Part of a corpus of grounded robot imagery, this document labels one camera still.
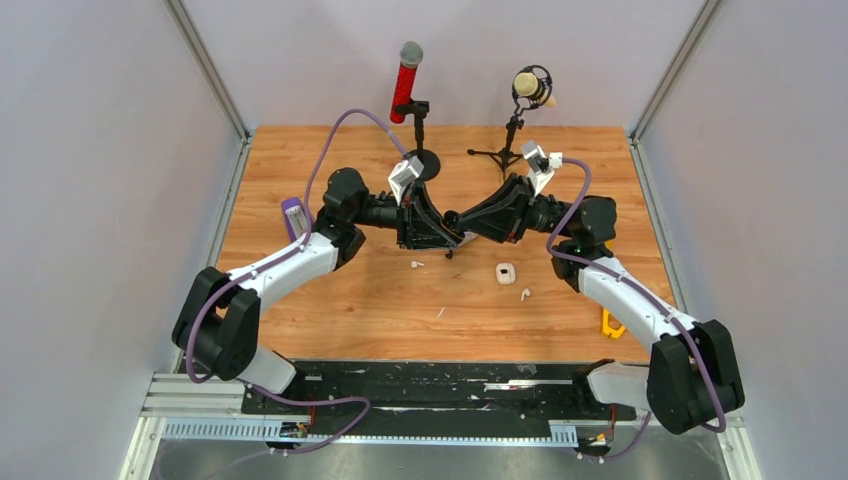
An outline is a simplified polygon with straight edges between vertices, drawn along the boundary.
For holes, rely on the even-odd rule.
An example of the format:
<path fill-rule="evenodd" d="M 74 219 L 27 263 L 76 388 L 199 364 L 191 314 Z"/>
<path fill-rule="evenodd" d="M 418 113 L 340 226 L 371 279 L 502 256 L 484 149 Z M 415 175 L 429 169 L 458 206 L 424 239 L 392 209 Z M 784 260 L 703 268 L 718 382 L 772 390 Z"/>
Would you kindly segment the purple metronome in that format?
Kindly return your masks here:
<path fill-rule="evenodd" d="M 307 243 L 312 234 L 314 217 L 298 197 L 281 202 L 281 212 L 288 238 L 291 242 Z"/>

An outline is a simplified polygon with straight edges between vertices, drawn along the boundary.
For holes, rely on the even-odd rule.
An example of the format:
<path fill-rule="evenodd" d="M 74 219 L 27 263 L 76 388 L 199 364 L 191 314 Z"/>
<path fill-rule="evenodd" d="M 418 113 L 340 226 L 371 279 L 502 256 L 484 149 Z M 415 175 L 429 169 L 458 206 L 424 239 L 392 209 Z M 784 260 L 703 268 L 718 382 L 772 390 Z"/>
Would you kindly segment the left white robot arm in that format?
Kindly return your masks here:
<path fill-rule="evenodd" d="M 365 226 L 395 230 L 407 250 L 453 251 L 464 239 L 455 217 L 432 206 L 415 167 L 400 164 L 390 184 L 392 191 L 372 194 L 356 169 L 338 169 L 328 180 L 322 208 L 289 245 L 229 272 L 201 270 L 171 333 L 186 364 L 199 364 L 224 381 L 262 387 L 279 411 L 298 411 L 306 386 L 293 362 L 260 346 L 261 316 L 300 286 L 349 263 L 366 240 Z"/>

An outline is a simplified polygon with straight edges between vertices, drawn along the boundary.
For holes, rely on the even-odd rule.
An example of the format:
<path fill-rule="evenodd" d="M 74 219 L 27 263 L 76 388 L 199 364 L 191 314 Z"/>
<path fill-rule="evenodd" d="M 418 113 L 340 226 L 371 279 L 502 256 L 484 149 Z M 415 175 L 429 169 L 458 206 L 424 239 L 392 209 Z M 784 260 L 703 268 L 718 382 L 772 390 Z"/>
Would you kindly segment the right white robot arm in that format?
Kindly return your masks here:
<path fill-rule="evenodd" d="M 636 279 L 607 246 L 616 220 L 610 197 L 581 189 L 574 202 L 563 202 L 512 174 L 447 223 L 499 243 L 516 243 L 528 230 L 548 234 L 556 276 L 611 313 L 648 351 L 646 366 L 605 359 L 583 367 L 570 392 L 577 413 L 592 418 L 618 404 L 652 413 L 673 434 L 724 430 L 728 413 L 745 403 L 729 330 L 678 310 Z"/>

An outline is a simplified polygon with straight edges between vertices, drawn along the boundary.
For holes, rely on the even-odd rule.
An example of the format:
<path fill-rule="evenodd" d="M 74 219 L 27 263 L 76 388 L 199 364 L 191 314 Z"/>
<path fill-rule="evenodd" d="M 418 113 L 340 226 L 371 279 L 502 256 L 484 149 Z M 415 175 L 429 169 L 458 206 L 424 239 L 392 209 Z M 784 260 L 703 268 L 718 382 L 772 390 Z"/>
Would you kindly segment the black tripod mic stand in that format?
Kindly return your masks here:
<path fill-rule="evenodd" d="M 501 177 L 505 180 L 508 176 L 508 169 L 514 165 L 522 155 L 520 153 L 515 153 L 512 150 L 515 137 L 518 131 L 520 131 L 524 126 L 523 114 L 527 110 L 531 110 L 531 107 L 521 107 L 517 106 L 511 117 L 509 118 L 505 128 L 506 134 L 504 139 L 504 145 L 498 151 L 483 151 L 483 150 L 475 150 L 468 149 L 466 153 L 469 156 L 486 156 L 490 160 L 492 160 L 496 166 L 498 167 Z"/>

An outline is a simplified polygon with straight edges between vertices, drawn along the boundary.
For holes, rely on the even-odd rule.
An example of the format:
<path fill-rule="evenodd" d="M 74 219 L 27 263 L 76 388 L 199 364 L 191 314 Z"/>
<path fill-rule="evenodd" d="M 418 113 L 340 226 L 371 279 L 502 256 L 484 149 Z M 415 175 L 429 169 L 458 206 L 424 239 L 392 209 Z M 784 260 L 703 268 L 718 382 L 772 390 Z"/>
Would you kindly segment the black earbud charging case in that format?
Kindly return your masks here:
<path fill-rule="evenodd" d="M 453 210 L 448 210 L 443 215 L 442 225 L 449 231 L 460 234 L 461 228 L 459 227 L 459 219 L 460 214 Z"/>

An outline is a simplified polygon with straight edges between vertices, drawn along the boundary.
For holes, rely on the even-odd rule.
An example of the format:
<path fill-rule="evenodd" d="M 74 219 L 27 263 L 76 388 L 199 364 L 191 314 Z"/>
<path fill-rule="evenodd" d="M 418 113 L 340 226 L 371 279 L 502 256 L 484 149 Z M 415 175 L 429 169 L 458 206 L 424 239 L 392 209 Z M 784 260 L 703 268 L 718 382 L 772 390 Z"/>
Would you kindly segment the red glitter microphone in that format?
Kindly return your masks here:
<path fill-rule="evenodd" d="M 417 73 L 417 68 L 424 57 L 423 48 L 415 41 L 407 41 L 400 50 L 400 64 L 391 102 L 390 121 L 400 124 L 405 115 L 398 112 L 397 108 L 411 102 L 411 94 Z"/>

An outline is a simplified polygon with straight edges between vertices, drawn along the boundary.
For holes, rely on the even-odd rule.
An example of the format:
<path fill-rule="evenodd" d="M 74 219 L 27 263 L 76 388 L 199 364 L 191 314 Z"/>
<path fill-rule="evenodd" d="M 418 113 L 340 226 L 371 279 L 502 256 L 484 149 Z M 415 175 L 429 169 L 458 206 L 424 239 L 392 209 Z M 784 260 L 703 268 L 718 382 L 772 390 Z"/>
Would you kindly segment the white earbud charging case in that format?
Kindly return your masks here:
<path fill-rule="evenodd" d="M 495 278 L 500 285 L 512 285 L 517 280 L 515 266 L 512 263 L 503 262 L 495 267 Z"/>

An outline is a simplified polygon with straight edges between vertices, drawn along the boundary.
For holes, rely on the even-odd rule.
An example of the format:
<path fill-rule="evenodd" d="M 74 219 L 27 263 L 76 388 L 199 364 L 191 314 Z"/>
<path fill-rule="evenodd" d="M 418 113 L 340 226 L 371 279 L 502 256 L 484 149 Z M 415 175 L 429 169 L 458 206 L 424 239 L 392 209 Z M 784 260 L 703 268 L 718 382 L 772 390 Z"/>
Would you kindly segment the silver glitter microphone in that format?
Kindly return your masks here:
<path fill-rule="evenodd" d="M 478 238 L 478 235 L 477 235 L 476 233 L 473 233 L 473 232 L 466 232 L 466 233 L 464 234 L 464 237 L 463 237 L 462 241 L 461 241 L 461 242 L 457 245 L 457 247 L 461 247 L 461 246 L 463 246 L 463 245 L 466 245 L 466 244 L 468 244 L 469 242 L 471 242 L 471 241 L 473 241 L 473 240 L 475 240 L 475 239 L 477 239 L 477 238 Z"/>

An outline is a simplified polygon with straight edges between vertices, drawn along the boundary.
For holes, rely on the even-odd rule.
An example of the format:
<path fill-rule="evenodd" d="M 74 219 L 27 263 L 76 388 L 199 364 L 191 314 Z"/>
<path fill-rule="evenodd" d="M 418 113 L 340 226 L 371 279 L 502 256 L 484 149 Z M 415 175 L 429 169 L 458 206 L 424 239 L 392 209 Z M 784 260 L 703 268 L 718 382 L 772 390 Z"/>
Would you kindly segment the yellow plastic triangle toy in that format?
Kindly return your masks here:
<path fill-rule="evenodd" d="M 600 332 L 608 339 L 617 340 L 627 331 L 625 325 L 618 321 L 609 310 L 601 310 Z"/>

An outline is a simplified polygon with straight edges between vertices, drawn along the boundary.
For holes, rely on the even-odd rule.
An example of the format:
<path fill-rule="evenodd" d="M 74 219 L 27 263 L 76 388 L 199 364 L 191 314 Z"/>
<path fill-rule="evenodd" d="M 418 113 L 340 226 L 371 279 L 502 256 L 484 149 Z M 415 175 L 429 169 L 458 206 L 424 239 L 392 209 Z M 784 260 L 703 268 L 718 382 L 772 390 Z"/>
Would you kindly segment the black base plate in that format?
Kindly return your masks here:
<path fill-rule="evenodd" d="M 231 379 L 237 412 L 276 419 L 279 439 L 336 433 L 384 440 L 616 439 L 654 427 L 641 407 L 606 405 L 578 385 L 574 363 L 299 360 L 293 382 L 270 397 Z"/>

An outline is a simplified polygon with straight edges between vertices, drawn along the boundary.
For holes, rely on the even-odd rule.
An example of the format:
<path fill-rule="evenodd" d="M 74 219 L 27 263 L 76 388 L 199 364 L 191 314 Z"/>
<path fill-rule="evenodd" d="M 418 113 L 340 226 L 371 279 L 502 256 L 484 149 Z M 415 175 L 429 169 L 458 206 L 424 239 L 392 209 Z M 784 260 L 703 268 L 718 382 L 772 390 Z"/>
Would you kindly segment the beige condenser microphone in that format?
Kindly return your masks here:
<path fill-rule="evenodd" d="M 522 68 L 512 82 L 512 98 L 519 112 L 557 106 L 553 94 L 553 79 L 549 70 L 541 65 Z"/>

